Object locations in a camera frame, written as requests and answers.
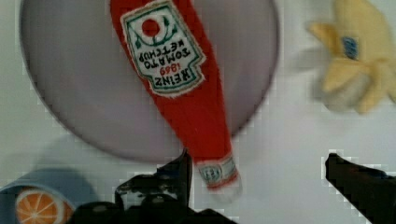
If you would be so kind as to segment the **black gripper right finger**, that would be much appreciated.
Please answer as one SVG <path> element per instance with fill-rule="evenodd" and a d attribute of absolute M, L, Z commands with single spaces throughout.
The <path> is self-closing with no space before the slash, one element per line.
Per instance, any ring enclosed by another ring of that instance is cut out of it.
<path fill-rule="evenodd" d="M 372 224 L 395 224 L 396 179 L 330 153 L 325 178 Z"/>

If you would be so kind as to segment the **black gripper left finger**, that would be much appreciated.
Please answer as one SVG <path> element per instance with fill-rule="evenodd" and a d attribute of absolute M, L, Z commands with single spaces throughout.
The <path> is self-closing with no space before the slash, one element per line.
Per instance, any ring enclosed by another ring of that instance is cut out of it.
<path fill-rule="evenodd" d="M 115 190 L 118 224 L 193 224 L 192 161 L 184 149 L 154 174 L 136 175 Z"/>

